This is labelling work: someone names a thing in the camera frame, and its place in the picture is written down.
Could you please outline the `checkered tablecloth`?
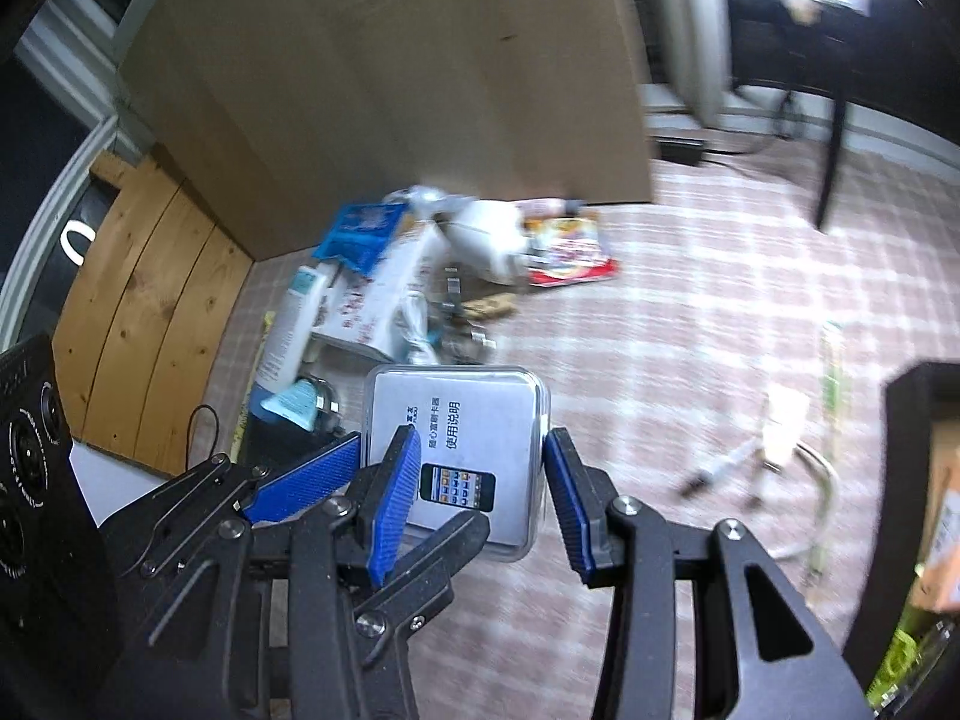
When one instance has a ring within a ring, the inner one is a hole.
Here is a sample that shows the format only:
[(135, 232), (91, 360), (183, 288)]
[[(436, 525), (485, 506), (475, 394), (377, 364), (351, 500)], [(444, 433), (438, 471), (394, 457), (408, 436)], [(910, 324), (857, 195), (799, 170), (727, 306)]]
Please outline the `checkered tablecloth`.
[[(770, 385), (811, 394), (804, 439), (820, 449), (820, 340), (827, 323), (843, 328), (841, 512), (807, 595), (843, 647), (874, 552), (884, 383), (917, 359), (958, 359), (958, 181), (848, 156), (822, 234), (809, 223), (815, 160), (789, 151), (654, 164), (654, 205), (597, 211), (620, 273), (530, 291), (491, 334), (496, 360), (547, 384), (553, 422), (620, 491), (693, 525), (742, 515), (777, 548), (804, 539), (817, 508), (800, 463), (761, 511), (745, 510), (739, 475), (690, 499), (677, 491), (754, 433)], [(308, 257), (257, 263), (245, 280), (202, 398), (220, 417), (218, 449), (233, 438), (262, 316)], [(569, 570), (547, 502), (523, 561), (472, 562), (454, 603), (412, 639), (421, 718), (589, 718), (608, 606), (608, 590)]]

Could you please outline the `wooden board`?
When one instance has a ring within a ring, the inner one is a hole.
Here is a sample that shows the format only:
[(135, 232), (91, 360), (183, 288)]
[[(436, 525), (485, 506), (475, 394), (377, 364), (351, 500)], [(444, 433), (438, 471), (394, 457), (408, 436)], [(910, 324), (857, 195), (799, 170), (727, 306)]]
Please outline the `wooden board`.
[(101, 151), (89, 175), (117, 197), (53, 333), (68, 427), (94, 449), (177, 475), (252, 260), (153, 158), (132, 166)]

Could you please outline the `tan cardboard box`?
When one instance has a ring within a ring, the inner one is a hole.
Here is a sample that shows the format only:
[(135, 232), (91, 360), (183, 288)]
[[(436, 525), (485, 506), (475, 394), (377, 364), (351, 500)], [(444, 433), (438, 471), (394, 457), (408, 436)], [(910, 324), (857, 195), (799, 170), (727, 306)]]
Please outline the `tan cardboard box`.
[(916, 608), (937, 614), (957, 613), (959, 539), (958, 458), (954, 458), (947, 466), (928, 554), (911, 589), (910, 603)]

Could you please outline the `light blue small case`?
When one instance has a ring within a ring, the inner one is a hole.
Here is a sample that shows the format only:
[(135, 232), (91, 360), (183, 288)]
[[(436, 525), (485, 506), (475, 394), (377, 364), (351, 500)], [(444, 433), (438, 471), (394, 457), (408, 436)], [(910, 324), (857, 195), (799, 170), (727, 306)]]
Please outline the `light blue small case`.
[(330, 433), (342, 418), (337, 390), (325, 379), (300, 377), (260, 404), (272, 418), (289, 422), (305, 433)]

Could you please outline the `metal clamp tool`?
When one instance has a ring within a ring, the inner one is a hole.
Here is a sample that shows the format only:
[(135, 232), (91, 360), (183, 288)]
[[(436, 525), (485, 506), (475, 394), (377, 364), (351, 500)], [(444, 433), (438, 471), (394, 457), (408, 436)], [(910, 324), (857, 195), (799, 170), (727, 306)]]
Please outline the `metal clamp tool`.
[(441, 301), (441, 333), (439, 346), (444, 358), (454, 364), (485, 364), (496, 349), (496, 343), (485, 328), (467, 317), (462, 299), (462, 278), (459, 266), (444, 266), (444, 296)]

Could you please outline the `large cardboard board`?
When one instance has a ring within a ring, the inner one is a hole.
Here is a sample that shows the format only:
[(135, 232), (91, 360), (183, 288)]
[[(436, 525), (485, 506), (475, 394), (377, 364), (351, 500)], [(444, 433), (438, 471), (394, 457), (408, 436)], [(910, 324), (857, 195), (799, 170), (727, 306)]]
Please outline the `large cardboard board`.
[(652, 195), (631, 0), (156, 0), (121, 76), (259, 260), (413, 184)]

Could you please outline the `black storage tray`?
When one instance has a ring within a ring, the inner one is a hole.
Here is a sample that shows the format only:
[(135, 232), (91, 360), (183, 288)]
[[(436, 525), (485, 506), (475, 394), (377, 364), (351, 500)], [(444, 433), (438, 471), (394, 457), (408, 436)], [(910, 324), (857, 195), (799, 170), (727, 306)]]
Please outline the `black storage tray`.
[(913, 585), (928, 507), (932, 429), (958, 413), (958, 364), (921, 361), (884, 390), (884, 489), (874, 555), (843, 656), (863, 688), (889, 650)]

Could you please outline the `black table leg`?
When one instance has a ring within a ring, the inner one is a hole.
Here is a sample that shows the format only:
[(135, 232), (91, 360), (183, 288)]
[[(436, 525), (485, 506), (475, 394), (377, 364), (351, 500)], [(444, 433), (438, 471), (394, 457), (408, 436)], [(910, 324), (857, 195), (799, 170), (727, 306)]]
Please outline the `black table leg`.
[(832, 199), (833, 184), (835, 183), (836, 173), (838, 172), (839, 158), (843, 151), (844, 127), (848, 119), (848, 106), (850, 105), (850, 87), (853, 72), (844, 70), (838, 73), (835, 78), (835, 87), (833, 88), (833, 110), (832, 125), (830, 125), (830, 137), (827, 142), (827, 153), (823, 160), (822, 181), (820, 181), (820, 190), (818, 191), (817, 203), (814, 210), (815, 231), (825, 231), (827, 226), (828, 210), (830, 210), (830, 200)]

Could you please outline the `blue foil packet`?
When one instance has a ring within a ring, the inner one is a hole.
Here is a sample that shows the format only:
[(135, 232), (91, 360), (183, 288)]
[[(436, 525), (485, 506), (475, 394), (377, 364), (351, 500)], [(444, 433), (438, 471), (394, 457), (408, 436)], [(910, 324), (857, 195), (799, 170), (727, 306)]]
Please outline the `blue foil packet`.
[(321, 262), (335, 262), (369, 277), (407, 215), (405, 202), (353, 203), (335, 216), (331, 229), (313, 250)]

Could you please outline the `coffee sachet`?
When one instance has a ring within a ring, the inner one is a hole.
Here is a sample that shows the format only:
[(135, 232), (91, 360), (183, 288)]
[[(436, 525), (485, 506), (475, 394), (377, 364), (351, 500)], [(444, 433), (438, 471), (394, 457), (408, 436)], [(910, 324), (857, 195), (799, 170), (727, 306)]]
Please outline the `coffee sachet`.
[(527, 279), (534, 288), (610, 280), (619, 262), (596, 216), (551, 216), (524, 221)]

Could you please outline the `white printed carton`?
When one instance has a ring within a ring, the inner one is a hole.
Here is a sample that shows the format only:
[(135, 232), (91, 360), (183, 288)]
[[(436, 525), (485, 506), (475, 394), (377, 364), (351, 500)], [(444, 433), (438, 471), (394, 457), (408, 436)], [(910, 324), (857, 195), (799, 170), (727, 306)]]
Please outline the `white printed carton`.
[(434, 221), (395, 234), (369, 277), (343, 268), (325, 289), (313, 333), (325, 344), (384, 362), (409, 357), (412, 314), (425, 302), (448, 260), (448, 239)]

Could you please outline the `clear plastic card box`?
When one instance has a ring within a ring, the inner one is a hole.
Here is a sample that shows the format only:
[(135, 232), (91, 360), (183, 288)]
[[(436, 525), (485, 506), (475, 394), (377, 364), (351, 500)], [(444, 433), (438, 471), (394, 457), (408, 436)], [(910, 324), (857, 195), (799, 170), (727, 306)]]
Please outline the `clear plastic card box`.
[(517, 366), (376, 367), (364, 382), (366, 465), (382, 460), (404, 424), (421, 444), (405, 541), (413, 546), (455, 514), (475, 511), (490, 524), (483, 554), (523, 559), (542, 515), (547, 386)]

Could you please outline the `white blue tube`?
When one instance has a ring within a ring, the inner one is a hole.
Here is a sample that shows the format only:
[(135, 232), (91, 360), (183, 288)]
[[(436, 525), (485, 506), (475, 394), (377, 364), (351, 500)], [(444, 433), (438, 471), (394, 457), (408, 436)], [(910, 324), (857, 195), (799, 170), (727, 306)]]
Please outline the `white blue tube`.
[(296, 382), (302, 356), (334, 273), (335, 268), (328, 263), (300, 266), (295, 271), (275, 312), (257, 364), (249, 400), (251, 415), (262, 418), (263, 402)]

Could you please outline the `wooden clothespin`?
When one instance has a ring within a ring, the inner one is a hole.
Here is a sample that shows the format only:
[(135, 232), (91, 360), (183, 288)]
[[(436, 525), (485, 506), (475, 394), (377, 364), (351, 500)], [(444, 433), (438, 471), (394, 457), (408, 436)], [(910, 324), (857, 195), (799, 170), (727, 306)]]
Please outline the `wooden clothespin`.
[(488, 294), (483, 298), (475, 298), (460, 304), (462, 317), (469, 322), (486, 322), (487, 320), (501, 319), (511, 316), (517, 309), (517, 299), (514, 293)]

